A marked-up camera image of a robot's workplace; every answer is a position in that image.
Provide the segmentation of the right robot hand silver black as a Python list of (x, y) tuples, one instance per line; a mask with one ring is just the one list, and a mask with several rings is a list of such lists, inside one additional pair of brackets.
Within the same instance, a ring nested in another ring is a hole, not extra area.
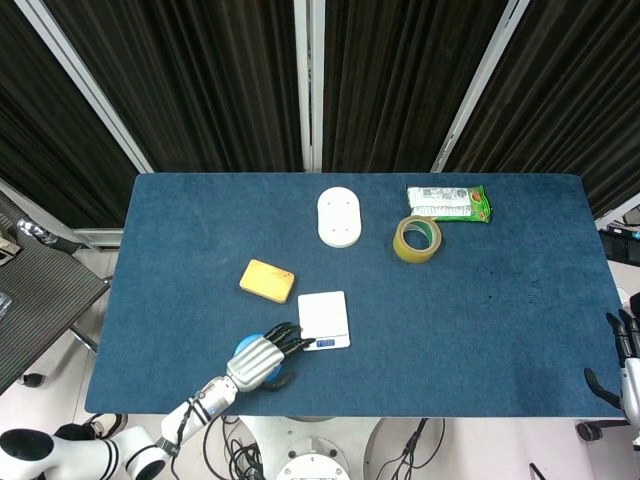
[(621, 390), (615, 394), (606, 390), (591, 368), (584, 369), (588, 388), (598, 398), (621, 410), (630, 425), (639, 428), (639, 294), (629, 299), (629, 308), (618, 314), (606, 314), (615, 341), (620, 367)]

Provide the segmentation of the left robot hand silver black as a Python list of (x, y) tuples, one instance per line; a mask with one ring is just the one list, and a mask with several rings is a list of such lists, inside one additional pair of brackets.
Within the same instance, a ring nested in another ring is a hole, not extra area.
[(226, 375), (239, 392), (258, 389), (289, 358), (311, 346), (316, 339), (302, 338), (302, 328), (283, 322), (259, 335), (227, 363)]

